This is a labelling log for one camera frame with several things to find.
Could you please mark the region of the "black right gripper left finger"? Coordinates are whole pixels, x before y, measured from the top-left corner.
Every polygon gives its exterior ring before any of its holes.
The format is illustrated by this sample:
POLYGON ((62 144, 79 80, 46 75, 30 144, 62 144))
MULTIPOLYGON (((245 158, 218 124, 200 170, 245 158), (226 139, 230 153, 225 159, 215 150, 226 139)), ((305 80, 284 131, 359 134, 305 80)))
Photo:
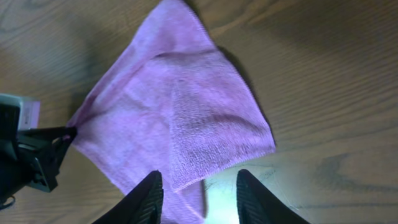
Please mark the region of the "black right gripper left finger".
POLYGON ((160 224, 163 199, 162 175, 155 170, 93 224, 160 224))

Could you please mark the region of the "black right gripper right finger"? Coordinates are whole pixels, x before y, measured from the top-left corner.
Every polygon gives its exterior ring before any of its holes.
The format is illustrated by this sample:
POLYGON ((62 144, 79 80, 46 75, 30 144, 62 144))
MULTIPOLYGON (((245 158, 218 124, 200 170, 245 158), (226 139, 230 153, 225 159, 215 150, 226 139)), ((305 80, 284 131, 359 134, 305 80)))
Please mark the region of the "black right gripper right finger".
POLYGON ((238 172, 236 199, 240 224, 309 224, 246 169, 238 172))

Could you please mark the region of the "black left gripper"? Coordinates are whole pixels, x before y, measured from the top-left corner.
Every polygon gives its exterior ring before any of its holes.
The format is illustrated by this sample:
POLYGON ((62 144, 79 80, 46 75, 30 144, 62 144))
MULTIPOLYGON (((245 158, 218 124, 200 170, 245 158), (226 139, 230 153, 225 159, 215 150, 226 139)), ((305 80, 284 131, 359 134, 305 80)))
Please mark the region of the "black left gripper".
POLYGON ((56 176, 77 135, 74 127, 36 129, 37 119, 20 124, 20 117, 19 106, 1 103, 1 202, 27 183, 43 192, 56 188, 56 176))

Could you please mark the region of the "purple microfiber cloth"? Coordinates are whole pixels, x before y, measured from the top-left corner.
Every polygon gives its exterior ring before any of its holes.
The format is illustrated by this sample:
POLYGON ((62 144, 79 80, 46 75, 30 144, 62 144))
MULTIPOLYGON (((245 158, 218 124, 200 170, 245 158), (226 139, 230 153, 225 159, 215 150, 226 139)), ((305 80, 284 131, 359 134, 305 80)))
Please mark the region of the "purple microfiber cloth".
POLYGON ((152 10, 68 125, 122 193, 161 172, 162 223, 203 223, 201 181, 275 150, 245 81, 181 0, 152 10))

